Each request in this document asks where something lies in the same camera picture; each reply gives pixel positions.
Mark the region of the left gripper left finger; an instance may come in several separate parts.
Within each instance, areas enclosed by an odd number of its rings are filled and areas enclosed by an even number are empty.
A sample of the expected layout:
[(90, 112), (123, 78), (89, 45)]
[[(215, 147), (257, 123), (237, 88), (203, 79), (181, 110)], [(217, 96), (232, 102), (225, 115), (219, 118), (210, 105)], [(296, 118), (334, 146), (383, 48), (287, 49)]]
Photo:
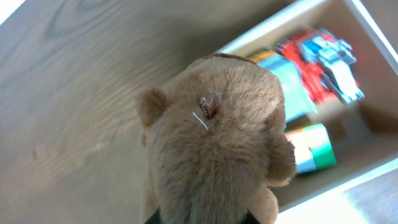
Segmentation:
[(160, 210), (157, 209), (145, 222), (144, 224), (164, 224), (160, 215)]

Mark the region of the colourful puzzle cube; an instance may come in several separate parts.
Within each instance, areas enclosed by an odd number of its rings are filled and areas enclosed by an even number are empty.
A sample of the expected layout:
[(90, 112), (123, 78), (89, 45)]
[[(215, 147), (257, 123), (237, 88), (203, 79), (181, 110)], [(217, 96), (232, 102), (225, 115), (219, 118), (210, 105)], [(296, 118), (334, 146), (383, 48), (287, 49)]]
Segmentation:
[(285, 133), (294, 146), (298, 174), (322, 170), (337, 164), (326, 127), (315, 124)]

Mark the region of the red toy fire truck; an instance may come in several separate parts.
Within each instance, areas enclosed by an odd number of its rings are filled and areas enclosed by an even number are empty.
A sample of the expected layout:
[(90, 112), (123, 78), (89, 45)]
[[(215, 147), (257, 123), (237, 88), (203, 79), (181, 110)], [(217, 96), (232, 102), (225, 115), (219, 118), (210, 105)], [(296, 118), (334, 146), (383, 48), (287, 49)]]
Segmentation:
[(303, 29), (281, 40), (276, 50), (298, 68), (309, 97), (316, 104), (338, 99), (350, 104), (364, 98), (351, 65), (352, 46), (326, 29)]

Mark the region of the brown plush toy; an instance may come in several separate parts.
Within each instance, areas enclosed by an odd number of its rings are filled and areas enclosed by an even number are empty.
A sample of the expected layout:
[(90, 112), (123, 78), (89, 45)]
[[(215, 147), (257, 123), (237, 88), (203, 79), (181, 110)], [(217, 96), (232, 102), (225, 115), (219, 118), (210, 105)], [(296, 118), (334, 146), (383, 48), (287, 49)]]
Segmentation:
[(273, 187), (296, 173), (280, 80), (231, 54), (199, 58), (136, 97), (147, 151), (140, 221), (260, 223), (279, 213)]

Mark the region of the grey yellow toy truck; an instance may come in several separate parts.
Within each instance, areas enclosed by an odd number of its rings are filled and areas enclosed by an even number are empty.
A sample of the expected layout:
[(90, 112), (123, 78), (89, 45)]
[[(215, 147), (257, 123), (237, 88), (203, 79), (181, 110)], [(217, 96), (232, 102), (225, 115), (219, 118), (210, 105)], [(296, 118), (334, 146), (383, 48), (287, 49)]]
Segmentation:
[(270, 70), (280, 80), (285, 98), (286, 122), (309, 113), (318, 113), (301, 81), (301, 73), (292, 61), (271, 50), (260, 50), (249, 55), (248, 59)]

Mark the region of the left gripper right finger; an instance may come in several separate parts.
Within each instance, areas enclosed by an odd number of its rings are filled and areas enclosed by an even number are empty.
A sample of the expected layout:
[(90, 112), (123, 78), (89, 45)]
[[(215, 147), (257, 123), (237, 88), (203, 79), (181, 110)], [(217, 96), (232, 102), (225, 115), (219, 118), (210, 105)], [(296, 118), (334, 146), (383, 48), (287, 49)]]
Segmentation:
[(241, 220), (241, 224), (261, 224), (261, 223), (249, 210), (247, 210), (246, 214)]

